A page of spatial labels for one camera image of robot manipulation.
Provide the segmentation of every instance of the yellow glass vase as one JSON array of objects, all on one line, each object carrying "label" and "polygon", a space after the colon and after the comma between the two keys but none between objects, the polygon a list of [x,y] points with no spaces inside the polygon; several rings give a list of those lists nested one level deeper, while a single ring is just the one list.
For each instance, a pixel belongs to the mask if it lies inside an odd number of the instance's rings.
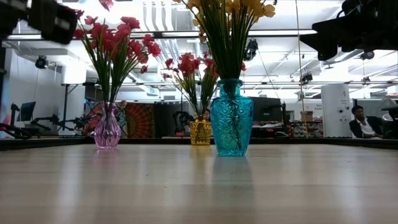
[{"label": "yellow glass vase", "polygon": [[195,115],[196,121],[191,122],[191,144],[210,145],[211,123],[206,121],[205,115]]}]

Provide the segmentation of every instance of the dark jacket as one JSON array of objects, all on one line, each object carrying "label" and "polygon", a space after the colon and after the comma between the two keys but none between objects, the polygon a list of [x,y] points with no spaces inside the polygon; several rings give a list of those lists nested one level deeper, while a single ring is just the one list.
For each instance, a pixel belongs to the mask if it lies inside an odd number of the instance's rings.
[{"label": "dark jacket", "polygon": [[[378,118],[375,116],[368,116],[366,118],[368,119],[368,123],[369,123],[370,127],[372,127],[373,131],[376,134],[383,134],[381,131],[381,127],[380,127],[381,126],[381,118]],[[364,138],[363,132],[361,129],[361,125],[359,125],[359,123],[357,122],[356,119],[349,122],[349,128],[357,138]]]}]

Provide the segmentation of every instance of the flower bouquet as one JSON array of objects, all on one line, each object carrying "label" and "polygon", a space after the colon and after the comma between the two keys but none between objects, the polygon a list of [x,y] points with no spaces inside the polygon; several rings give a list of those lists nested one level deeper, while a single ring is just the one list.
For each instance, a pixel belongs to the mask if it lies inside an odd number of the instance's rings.
[{"label": "flower bouquet", "polygon": [[117,30],[109,29],[105,24],[96,22],[98,17],[86,16],[84,23],[80,20],[83,11],[76,11],[79,18],[75,37],[80,39],[98,73],[98,83],[103,94],[103,115],[95,129],[95,142],[98,149],[115,149],[121,137],[121,130],[114,116],[115,99],[118,91],[139,63],[147,63],[148,56],[160,54],[159,45],[154,38],[145,35],[142,42],[130,41],[133,29],[139,29],[139,21],[134,17],[122,17],[122,24]]},{"label": "flower bouquet", "polygon": [[207,42],[221,80],[220,97],[212,104],[211,125],[221,156],[244,156],[249,144],[253,102],[240,95],[246,41],[260,17],[273,17],[275,7],[266,0],[174,0],[183,2]]},{"label": "flower bouquet", "polygon": [[[208,117],[205,115],[211,97],[215,90],[215,84],[218,79],[218,72],[214,66],[214,61],[208,58],[208,53],[205,52],[204,59],[194,58],[191,53],[185,53],[180,58],[177,68],[172,68],[173,59],[166,61],[166,66],[169,70],[174,72],[174,77],[179,84],[176,87],[186,97],[191,104],[193,110],[196,112],[196,121],[190,123],[191,143],[209,145],[211,136],[211,123],[207,121]],[[205,74],[202,77],[199,72],[199,64],[205,63]],[[200,83],[200,100],[197,97],[197,82]]]}]

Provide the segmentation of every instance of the wooden table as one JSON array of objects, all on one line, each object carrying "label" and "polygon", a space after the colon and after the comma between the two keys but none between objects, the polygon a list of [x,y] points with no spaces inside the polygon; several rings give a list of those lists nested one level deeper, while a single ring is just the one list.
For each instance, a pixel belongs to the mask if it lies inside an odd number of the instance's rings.
[{"label": "wooden table", "polygon": [[398,223],[398,151],[77,145],[0,152],[1,224]]}]

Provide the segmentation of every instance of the computer monitor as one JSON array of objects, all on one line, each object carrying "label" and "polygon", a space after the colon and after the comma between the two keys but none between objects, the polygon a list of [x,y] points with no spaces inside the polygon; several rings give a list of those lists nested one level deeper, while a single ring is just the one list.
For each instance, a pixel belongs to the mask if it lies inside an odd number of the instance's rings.
[{"label": "computer monitor", "polygon": [[254,121],[282,121],[279,98],[251,97],[254,103]]},{"label": "computer monitor", "polygon": [[33,117],[33,110],[36,102],[23,103],[17,117],[17,121],[30,121]]}]

